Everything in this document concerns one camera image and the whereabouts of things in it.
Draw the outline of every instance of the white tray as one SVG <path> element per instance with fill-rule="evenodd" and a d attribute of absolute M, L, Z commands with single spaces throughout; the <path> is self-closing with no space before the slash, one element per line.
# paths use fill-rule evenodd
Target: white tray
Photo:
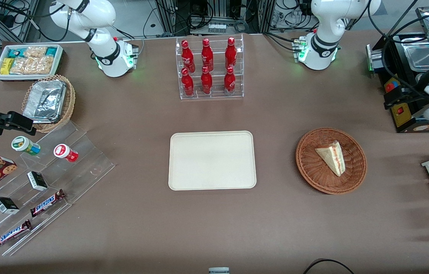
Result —
<path fill-rule="evenodd" d="M 249 131 L 172 135 L 172 190 L 242 189 L 256 183 L 253 135 Z"/>
<path fill-rule="evenodd" d="M 0 70 L 3 64 L 3 60 L 8 56 L 11 49 L 16 48 L 26 48 L 29 46 L 36 46 L 36 47 L 49 47 L 49 48 L 57 48 L 56 55 L 54 56 L 54 62 L 52 63 L 52 68 L 50 69 L 49 74 L 9 74 L 4 75 L 0 74 L 0 80 L 1 81 L 29 81 L 29 80 L 38 80 L 45 78 L 47 76 L 53 76 L 56 74 L 57 69 L 59 67 L 59 63 L 61 62 L 62 52 L 63 48 L 58 44 L 30 44 L 30 45 L 11 45 L 11 46 L 5 46 L 3 48 L 2 55 L 0 56 Z"/>

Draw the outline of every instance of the red button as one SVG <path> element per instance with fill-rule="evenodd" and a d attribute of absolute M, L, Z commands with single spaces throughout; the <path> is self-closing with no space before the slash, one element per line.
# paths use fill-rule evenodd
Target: red button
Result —
<path fill-rule="evenodd" d="M 385 91 L 390 92 L 392 89 L 395 89 L 395 87 L 396 86 L 393 83 L 390 83 L 390 84 L 385 86 Z"/>

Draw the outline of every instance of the snickers bar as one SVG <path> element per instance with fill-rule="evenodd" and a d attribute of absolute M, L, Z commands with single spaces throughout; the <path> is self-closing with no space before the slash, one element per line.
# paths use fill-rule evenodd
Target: snickers bar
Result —
<path fill-rule="evenodd" d="M 32 213 L 32 217 L 35 217 L 39 215 L 40 213 L 47 210 L 49 207 L 51 207 L 53 204 L 55 204 L 57 201 L 65 197 L 64 192 L 62 189 L 57 191 L 54 195 L 50 196 L 50 198 L 43 201 L 41 204 L 37 205 L 35 208 L 31 209 L 30 212 Z"/>
<path fill-rule="evenodd" d="M 6 241 L 8 241 L 11 238 L 14 238 L 18 236 L 18 234 L 21 234 L 24 231 L 32 230 L 32 224 L 30 223 L 30 220 L 26 220 L 21 226 L 16 227 L 12 231 L 8 232 L 7 234 L 0 237 L 0 246 L 3 245 Z"/>

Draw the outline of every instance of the sandwich wrapper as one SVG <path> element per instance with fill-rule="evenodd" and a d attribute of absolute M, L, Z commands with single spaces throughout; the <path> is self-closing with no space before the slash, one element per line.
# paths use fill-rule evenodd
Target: sandwich wrapper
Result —
<path fill-rule="evenodd" d="M 334 141 L 329 145 L 319 146 L 316 148 L 316 152 L 336 176 L 340 177 L 345 172 L 343 151 L 341 151 L 341 145 L 338 141 Z"/>

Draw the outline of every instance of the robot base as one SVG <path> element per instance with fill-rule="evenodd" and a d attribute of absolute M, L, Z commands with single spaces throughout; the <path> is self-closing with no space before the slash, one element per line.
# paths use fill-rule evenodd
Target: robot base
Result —
<path fill-rule="evenodd" d="M 308 68 L 313 70 L 323 70 L 329 67 L 329 64 L 336 58 L 336 52 L 338 49 L 335 49 L 332 55 L 328 57 L 321 57 L 319 53 L 316 52 L 311 46 L 311 39 L 314 36 L 314 33 L 309 33 L 306 36 L 299 37 L 297 43 L 292 43 L 292 49 L 300 50 L 301 52 L 294 52 L 294 60 L 305 64 Z"/>
<path fill-rule="evenodd" d="M 117 41 L 120 54 L 110 65 L 101 64 L 96 58 L 99 68 L 109 77 L 120 77 L 130 69 L 136 69 L 138 62 L 138 48 L 124 41 Z"/>

